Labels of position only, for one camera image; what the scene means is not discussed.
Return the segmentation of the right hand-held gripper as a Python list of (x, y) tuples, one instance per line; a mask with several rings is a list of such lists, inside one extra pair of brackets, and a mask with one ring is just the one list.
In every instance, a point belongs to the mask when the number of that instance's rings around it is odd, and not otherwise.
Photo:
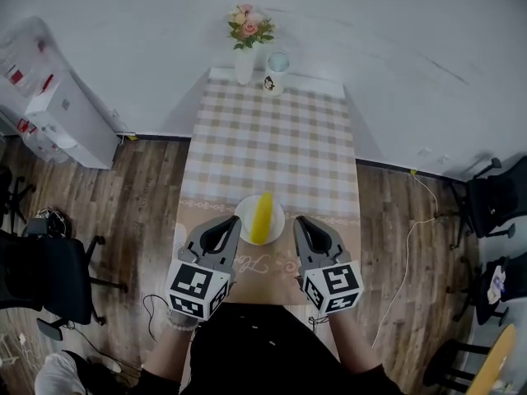
[[(322, 314), (354, 307), (364, 291), (360, 263), (351, 261), (340, 234), (311, 216), (298, 216), (293, 234), (301, 266), (312, 268), (301, 275), (301, 289), (311, 303)], [(335, 264), (318, 268), (319, 263)]]

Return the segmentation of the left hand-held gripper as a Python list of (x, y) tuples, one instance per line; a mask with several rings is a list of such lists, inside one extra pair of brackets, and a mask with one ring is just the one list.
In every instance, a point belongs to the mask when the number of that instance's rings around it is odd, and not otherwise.
[(171, 309), (199, 320), (211, 318), (230, 294), (240, 231), (238, 216), (219, 216), (190, 232), (166, 278)]

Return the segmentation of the white round plate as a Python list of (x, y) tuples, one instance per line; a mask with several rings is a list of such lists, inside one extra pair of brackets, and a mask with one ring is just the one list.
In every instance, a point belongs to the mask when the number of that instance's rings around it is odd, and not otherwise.
[[(264, 245), (264, 244), (254, 244), (251, 242), (250, 231), (254, 219), (254, 211), (258, 203), (259, 197), (262, 194), (257, 194), (245, 198), (239, 203), (235, 209), (235, 215), (238, 216), (242, 223), (242, 229), (240, 232), (240, 237), (247, 243), (253, 245)], [(285, 214), (281, 206), (273, 198), (273, 218), (270, 228), (270, 232), (265, 244), (272, 243), (276, 240), (281, 233), (283, 232), (285, 226)]]

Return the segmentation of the yellow corn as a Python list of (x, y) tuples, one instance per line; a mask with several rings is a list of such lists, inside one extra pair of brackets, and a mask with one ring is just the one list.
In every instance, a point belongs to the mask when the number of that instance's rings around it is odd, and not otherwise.
[(251, 242), (265, 244), (270, 232), (273, 218), (273, 195), (263, 193), (254, 211), (254, 219), (250, 231)]

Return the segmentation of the person's left forearm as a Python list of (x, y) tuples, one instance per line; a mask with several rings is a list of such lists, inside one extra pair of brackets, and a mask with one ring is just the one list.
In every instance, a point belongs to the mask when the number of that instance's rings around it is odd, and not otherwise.
[(181, 383), (193, 330), (167, 325), (142, 367), (139, 382)]

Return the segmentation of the person's right forearm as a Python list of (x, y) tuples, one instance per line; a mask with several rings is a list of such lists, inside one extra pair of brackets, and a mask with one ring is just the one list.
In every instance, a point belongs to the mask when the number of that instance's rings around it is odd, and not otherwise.
[(339, 361), (351, 374), (385, 374), (378, 356), (350, 311), (332, 313), (328, 319)]

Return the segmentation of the person's black clothing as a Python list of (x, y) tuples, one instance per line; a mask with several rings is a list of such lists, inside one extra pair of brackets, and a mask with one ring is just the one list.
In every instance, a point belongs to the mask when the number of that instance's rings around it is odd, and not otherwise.
[(207, 321), (169, 309), (193, 330), (181, 383), (148, 380), (130, 395), (404, 395), (388, 375), (354, 375), (278, 305), (224, 303)]

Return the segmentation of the black office chair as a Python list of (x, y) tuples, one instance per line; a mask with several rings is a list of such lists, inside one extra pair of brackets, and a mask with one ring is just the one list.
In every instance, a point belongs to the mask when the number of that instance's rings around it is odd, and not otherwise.
[(46, 310), (58, 317), (52, 323), (36, 320), (48, 338), (63, 340), (62, 328), (69, 323), (88, 325), (92, 320), (103, 326), (97, 314), (91, 286), (106, 286), (128, 292), (125, 283), (94, 278), (89, 266), (96, 246), (105, 238), (96, 235), (88, 248), (78, 239), (16, 236), (0, 229), (0, 310)]
[[(515, 258), (500, 257), (488, 262), (485, 270), (482, 269), (482, 266), (472, 267), (469, 258), (466, 256), (462, 256), (460, 262), (466, 266), (469, 285), (459, 290), (459, 293), (466, 294), (466, 297), (461, 310), (452, 318), (454, 322), (459, 322), (468, 307), (473, 306), (479, 325), (483, 325), (490, 318), (495, 317), (499, 318), (499, 325), (501, 326), (505, 322), (509, 308), (498, 312), (498, 305), (511, 300), (527, 299), (527, 252)], [(489, 304), (487, 290), (493, 271), (498, 265), (506, 274), (505, 291), (499, 302)]]
[(479, 239), (505, 235), (510, 239), (515, 234), (514, 225), (502, 231), (496, 228), (509, 220), (527, 216), (527, 155), (500, 174), (490, 173), (501, 167), (498, 158), (491, 158), (488, 166), (464, 183), (465, 195), (457, 192), (452, 180), (446, 183), (457, 209), (442, 216), (459, 218), (457, 239), (450, 245), (451, 249), (457, 249), (465, 235), (474, 234)]
[(4, 216), (9, 215), (11, 233), (14, 235), (15, 218), (17, 216), (24, 224), (27, 223), (27, 220), (21, 212), (21, 200), (28, 193), (34, 193), (36, 186), (34, 184), (28, 184), (20, 191), (19, 184), (23, 184), (26, 178), (24, 176), (18, 176), (15, 180), (13, 190), (11, 190), (12, 180), (13, 175), (11, 170), (7, 166), (0, 165), (0, 228), (3, 225)]

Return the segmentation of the white cartoon print canister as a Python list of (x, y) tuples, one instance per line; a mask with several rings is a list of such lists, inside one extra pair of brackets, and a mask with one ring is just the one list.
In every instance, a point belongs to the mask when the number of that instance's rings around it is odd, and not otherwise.
[(272, 52), (266, 62), (263, 78), (263, 91), (270, 96), (281, 95), (284, 91), (284, 81), (290, 67), (287, 53), (283, 51)]

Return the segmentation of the white vase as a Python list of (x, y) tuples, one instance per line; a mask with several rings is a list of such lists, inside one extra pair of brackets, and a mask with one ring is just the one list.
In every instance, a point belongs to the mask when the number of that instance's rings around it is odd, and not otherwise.
[(243, 48), (235, 50), (235, 74), (237, 82), (245, 86), (252, 77), (256, 59), (256, 48)]

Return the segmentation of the white crumpled cloth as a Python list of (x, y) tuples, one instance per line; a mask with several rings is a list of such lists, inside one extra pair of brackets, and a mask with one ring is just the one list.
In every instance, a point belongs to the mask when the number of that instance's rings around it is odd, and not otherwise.
[(495, 304), (501, 300), (501, 295), (505, 291), (505, 281), (505, 272), (500, 265), (496, 266), (487, 290), (487, 300), (489, 304)]

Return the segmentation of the clear water jug red cap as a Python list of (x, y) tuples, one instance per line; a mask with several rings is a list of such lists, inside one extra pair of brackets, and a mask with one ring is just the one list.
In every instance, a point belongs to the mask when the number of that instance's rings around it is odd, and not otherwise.
[(16, 130), (19, 132), (22, 141), (30, 148), (35, 154), (41, 154), (44, 152), (44, 148), (40, 145), (37, 137), (38, 128), (30, 121), (20, 118)]
[(69, 155), (51, 141), (37, 142), (37, 156), (44, 162), (62, 164), (70, 160)]

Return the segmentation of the yellow round table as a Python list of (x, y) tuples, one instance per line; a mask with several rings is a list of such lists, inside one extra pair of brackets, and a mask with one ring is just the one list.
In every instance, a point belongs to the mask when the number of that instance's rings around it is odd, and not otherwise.
[[(463, 395), (489, 395), (512, 352), (515, 337), (515, 325), (509, 324), (490, 347), (462, 343), (455, 339), (446, 341), (430, 359), (423, 375), (423, 384), (426, 387), (439, 385)], [(485, 357), (476, 374), (454, 368), (460, 351)]]

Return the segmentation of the pink flower bouquet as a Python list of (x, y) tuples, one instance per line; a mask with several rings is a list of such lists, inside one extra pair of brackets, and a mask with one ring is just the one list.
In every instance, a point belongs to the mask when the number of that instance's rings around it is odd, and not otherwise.
[(228, 16), (229, 36), (236, 42), (234, 50), (252, 49), (256, 43), (275, 39), (276, 26), (272, 19), (250, 4), (236, 5)]

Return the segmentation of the large clear water bottle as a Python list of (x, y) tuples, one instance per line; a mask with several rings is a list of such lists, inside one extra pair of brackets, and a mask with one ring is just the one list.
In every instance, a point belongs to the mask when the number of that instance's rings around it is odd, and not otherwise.
[(23, 19), (0, 35), (0, 75), (25, 98), (43, 92), (67, 70), (49, 28), (39, 17)]

